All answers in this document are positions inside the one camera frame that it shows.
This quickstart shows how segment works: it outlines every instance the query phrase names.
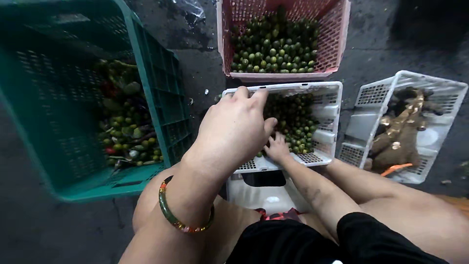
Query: plastic bag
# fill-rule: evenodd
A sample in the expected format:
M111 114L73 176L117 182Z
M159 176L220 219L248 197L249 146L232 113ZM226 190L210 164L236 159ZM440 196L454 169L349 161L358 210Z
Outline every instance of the plastic bag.
M197 0L172 0L182 10L196 16L196 20L204 19L205 12Z

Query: bracelet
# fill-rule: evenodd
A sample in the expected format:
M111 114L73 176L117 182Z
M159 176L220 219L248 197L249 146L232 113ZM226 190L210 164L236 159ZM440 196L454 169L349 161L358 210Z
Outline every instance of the bracelet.
M173 213L169 210L168 204L166 202L166 185L171 181L173 176L169 176L166 178L162 183L161 186L159 187L159 206L161 207L161 211L163 212L163 215L165 216L166 220L170 224L172 224L174 227L177 229L181 230L184 233L197 233L200 231L204 231L208 229L212 223L213 223L213 216L215 215L215 206L212 204L212 207L210 208L210 217L208 219L208 223L204 227L189 227L185 224L183 224L181 221L179 221Z

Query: hand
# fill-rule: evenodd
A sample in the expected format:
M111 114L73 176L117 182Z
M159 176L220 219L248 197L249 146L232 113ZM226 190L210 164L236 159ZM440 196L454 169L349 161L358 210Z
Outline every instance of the hand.
M259 89L251 98L238 87L213 105L200 124L199 134L182 162L198 172L225 180L252 159L267 143L277 119L264 121L268 91Z
M285 136L279 132L275 133L275 140L269 137L270 147L264 146L267 155L275 162L282 164L285 160L291 158L290 150L285 142Z

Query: red patterned cloth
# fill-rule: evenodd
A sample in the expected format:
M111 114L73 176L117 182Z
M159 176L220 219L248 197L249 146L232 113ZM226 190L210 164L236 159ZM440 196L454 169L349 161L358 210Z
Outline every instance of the red patterned cloth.
M266 215L264 208L257 208L256 211L262 214L260 221L291 219L291 220L295 220L295 221L301 223L301 220L300 220L300 218L298 217L298 215L301 215L301 213L298 212L298 211L297 211L295 208L293 208L293 207L292 207L290 210L288 210L288 212L285 212L285 213L275 213L275 214L272 214L272 215L269 215L269 216Z

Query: crate handle hole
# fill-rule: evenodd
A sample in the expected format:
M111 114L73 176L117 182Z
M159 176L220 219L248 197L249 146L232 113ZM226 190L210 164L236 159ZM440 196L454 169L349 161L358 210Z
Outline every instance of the crate handle hole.
M118 184L114 185L113 188L124 187L124 186L132 186L132 185L137 185L137 184L141 184L141 183L142 183L141 180L125 182L125 183L118 183Z

